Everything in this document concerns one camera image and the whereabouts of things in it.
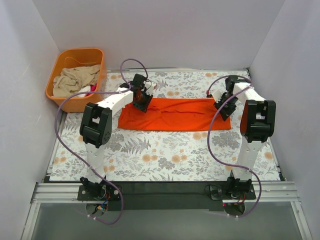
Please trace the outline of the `orange t shirt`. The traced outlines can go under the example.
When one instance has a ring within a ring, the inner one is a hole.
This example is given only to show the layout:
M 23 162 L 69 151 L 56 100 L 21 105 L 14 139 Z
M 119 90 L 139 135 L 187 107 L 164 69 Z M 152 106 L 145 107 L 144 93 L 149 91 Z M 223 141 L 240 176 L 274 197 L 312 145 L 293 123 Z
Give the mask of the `orange t shirt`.
M 147 112 L 127 105 L 117 127 L 134 131 L 208 131 L 217 109 L 212 98 L 153 98 Z

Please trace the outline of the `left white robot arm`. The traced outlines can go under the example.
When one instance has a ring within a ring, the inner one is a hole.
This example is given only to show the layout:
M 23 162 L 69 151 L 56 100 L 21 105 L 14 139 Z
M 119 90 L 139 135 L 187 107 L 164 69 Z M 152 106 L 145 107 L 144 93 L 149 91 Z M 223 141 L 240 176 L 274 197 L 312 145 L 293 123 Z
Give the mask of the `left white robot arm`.
M 157 84 L 145 76 L 135 74 L 132 81 L 121 84 L 114 94 L 98 103 L 90 102 L 85 106 L 79 133 L 85 143 L 89 167 L 80 182 L 83 193 L 91 199 L 105 199 L 108 192 L 104 181 L 104 151 L 112 135 L 113 116 L 129 104 L 145 113 L 156 87 Z

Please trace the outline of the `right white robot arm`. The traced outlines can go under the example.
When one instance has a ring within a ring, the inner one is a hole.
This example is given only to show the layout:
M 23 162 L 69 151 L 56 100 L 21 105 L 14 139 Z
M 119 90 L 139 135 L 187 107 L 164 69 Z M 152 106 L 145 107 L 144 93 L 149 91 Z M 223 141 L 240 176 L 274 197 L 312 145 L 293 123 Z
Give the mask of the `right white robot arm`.
M 226 181 L 211 187 L 210 194 L 213 200 L 255 198 L 252 185 L 258 152 L 263 148 L 275 129 L 276 103 L 261 97 L 252 87 L 251 81 L 238 75 L 227 75 L 224 93 L 219 91 L 213 94 L 214 107 L 217 114 L 226 121 L 236 110 L 236 103 L 243 104 L 243 113 L 240 121 L 242 144 L 236 164 Z

